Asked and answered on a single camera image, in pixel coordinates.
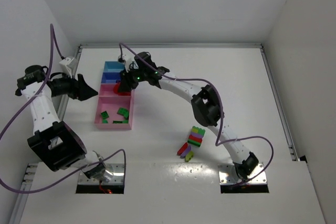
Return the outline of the red and green lego block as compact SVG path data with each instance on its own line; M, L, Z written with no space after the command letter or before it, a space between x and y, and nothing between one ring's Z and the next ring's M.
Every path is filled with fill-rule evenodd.
M120 82L116 83L114 88L113 88L113 92L119 96L130 96L131 95L131 92L122 92L119 90L119 87L120 87Z

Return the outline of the dark green lego brick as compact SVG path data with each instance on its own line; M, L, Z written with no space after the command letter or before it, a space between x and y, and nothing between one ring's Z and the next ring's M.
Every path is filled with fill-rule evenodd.
M109 118L109 114L107 111L103 111L101 112L101 119L102 119L102 123L108 123L108 118Z

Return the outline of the multicolour lego block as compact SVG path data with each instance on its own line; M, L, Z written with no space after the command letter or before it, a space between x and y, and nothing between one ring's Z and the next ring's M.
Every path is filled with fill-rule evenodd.
M196 147L200 147L202 144L205 132L206 131L203 128L192 126L190 134L187 138L187 142Z

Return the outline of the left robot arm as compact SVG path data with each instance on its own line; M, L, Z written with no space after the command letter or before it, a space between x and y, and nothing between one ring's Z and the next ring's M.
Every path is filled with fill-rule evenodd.
M49 80L45 69L45 66L32 65L17 79L15 94L31 101L34 127L32 137L27 140L29 147L53 172L74 167L80 168L88 179L109 181L111 172L102 156L87 151L80 137L59 119L52 102L53 97L62 95L85 101L98 92L86 84L81 74L76 78L62 74L61 78Z

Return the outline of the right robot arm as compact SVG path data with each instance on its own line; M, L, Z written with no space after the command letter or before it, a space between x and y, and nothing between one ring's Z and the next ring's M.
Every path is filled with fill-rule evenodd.
M120 55L118 62L124 65L124 69L120 72L119 92L130 92L136 89L140 82L145 81L186 100L192 106L195 120L217 135L219 140L216 141L216 145L222 143L229 152L237 176L242 180L248 179L259 161L227 125L220 123L220 113L223 109L220 107L215 88L209 84L200 87L189 81L180 80L168 68L156 66L149 52L141 52L134 57Z

